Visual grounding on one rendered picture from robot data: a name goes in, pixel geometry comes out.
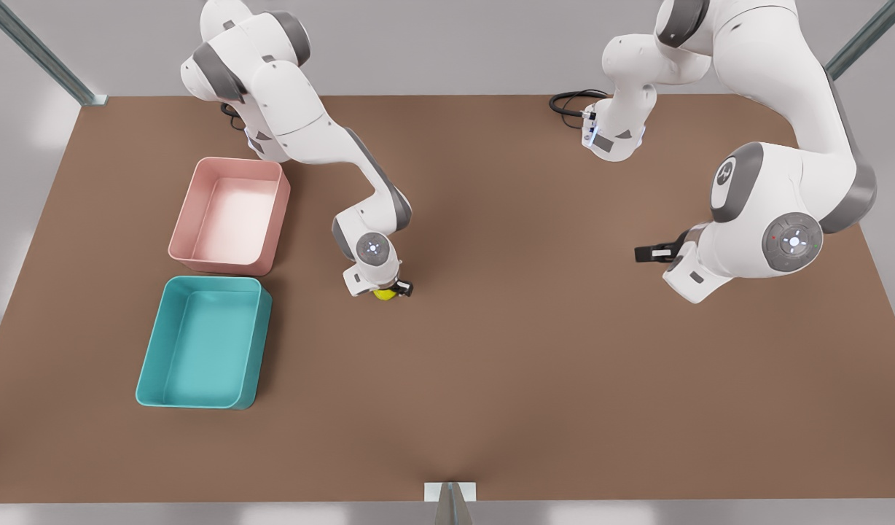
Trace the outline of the pink rectangular tray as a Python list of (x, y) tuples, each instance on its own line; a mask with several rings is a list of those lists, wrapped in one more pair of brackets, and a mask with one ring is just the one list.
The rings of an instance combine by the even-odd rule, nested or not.
[(280, 163), (203, 158), (195, 166), (168, 256), (193, 271), (265, 276), (273, 267), (289, 196)]

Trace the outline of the teal rectangular tray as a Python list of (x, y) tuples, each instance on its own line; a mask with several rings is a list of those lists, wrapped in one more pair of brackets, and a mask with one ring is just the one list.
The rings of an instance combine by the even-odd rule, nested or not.
[(257, 387), (273, 299), (259, 280), (165, 283), (135, 397), (148, 408), (245, 410)]

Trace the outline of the silver frame post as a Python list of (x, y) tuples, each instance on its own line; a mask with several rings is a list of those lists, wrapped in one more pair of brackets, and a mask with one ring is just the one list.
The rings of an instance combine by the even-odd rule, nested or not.
[(2, 0), (0, 0), (0, 30), (25, 51), (27, 56), (80, 106), (105, 106), (108, 102), (106, 94), (92, 92)]
[(467, 504), (477, 501), (475, 482), (425, 482), (423, 499), (437, 502), (434, 525), (473, 525)]
[(828, 76), (833, 80), (839, 79), (894, 24), (895, 0), (886, 0), (885, 4), (825, 64)]

